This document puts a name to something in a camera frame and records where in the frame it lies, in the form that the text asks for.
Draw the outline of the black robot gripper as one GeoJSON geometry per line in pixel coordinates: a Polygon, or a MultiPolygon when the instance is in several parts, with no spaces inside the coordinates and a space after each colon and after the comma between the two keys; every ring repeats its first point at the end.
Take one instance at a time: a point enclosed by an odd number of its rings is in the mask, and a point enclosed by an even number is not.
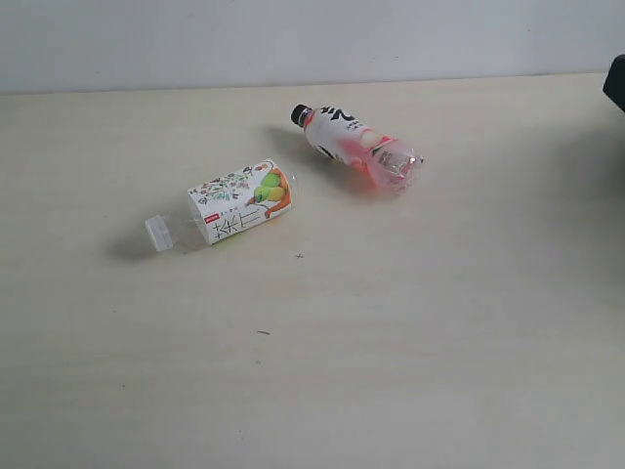
{"type": "Polygon", "coordinates": [[[617,56],[607,73],[604,94],[622,111],[625,111],[625,55],[617,56]]]}

